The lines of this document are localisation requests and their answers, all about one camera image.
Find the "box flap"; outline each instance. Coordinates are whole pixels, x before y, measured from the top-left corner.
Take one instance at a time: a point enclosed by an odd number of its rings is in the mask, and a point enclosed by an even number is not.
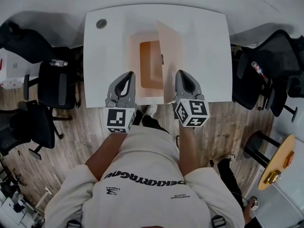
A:
[[[174,100],[175,74],[182,67],[182,37],[181,34],[171,27],[157,21],[157,30],[163,56],[163,94],[164,103]]]

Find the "strap buckle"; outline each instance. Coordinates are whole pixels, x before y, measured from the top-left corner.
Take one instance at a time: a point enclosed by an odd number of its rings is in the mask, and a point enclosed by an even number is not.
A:
[[[226,227],[226,221],[225,218],[222,217],[221,215],[215,215],[211,219],[212,227],[213,228],[218,228],[218,227]]]
[[[67,222],[66,228],[81,228],[81,223],[75,219]]]

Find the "water bottle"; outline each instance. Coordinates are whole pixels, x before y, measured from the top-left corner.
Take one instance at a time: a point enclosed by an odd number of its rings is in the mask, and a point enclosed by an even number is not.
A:
[[[263,78],[265,78],[265,75],[263,74],[263,70],[260,68],[260,66],[257,64],[257,62],[253,61],[251,63],[251,66],[256,70],[258,74],[260,74]]]
[[[67,66],[67,62],[61,61],[61,60],[52,60],[50,62],[50,65],[57,66],[57,67],[60,67],[60,66],[63,67],[63,66]]]

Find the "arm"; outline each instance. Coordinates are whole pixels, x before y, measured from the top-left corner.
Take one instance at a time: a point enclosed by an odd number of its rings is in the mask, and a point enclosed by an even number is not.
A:
[[[59,192],[46,207],[46,228],[65,228],[72,219],[81,221],[82,205],[92,198],[95,183],[117,155],[126,136],[111,134],[85,165],[76,166],[67,174]]]
[[[98,181],[112,163],[126,137],[127,134],[123,133],[110,134],[99,149],[86,161],[85,164]]]
[[[180,171],[186,176],[198,168],[200,163],[194,131],[191,127],[183,127],[180,123]]]
[[[243,211],[243,216],[244,216],[244,220],[245,220],[245,225],[247,225],[247,224],[252,220],[252,218],[250,217],[250,212],[251,212],[252,204],[254,204],[254,202],[255,202],[255,199],[254,199],[254,198],[251,198],[251,199],[248,201],[248,204],[247,204],[246,208],[245,208],[244,211]]]
[[[200,168],[192,128],[180,124],[180,171],[187,185],[203,200],[211,217],[221,215],[228,228],[243,228],[242,209],[212,168]]]
[[[223,216],[227,228],[244,228],[242,208],[213,168],[197,169],[184,179],[208,206],[211,217]]]

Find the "person's leg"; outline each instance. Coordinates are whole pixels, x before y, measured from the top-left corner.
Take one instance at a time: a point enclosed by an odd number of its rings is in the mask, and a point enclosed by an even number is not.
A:
[[[229,191],[235,197],[239,205],[242,209],[244,209],[243,199],[242,199],[242,192],[241,189],[238,187],[237,180],[234,177],[232,170],[230,169],[230,161],[231,158],[223,158],[218,163],[218,171],[222,181],[225,183]]]
[[[141,123],[142,117],[143,117],[142,111],[137,110],[136,111],[136,117],[135,117],[135,119],[133,121],[133,125],[139,126],[139,124]]]
[[[146,115],[142,118],[142,124],[144,127],[156,128],[159,130],[163,130],[169,133],[166,129],[162,128],[156,119],[153,119],[151,116]]]
[[[157,105],[149,105],[147,108],[147,111],[145,112],[143,118],[142,118],[142,124],[144,127],[150,127],[150,128],[156,128],[162,131],[165,131],[168,133],[168,131],[164,128],[162,128],[158,121],[154,119],[154,115],[157,111]]]

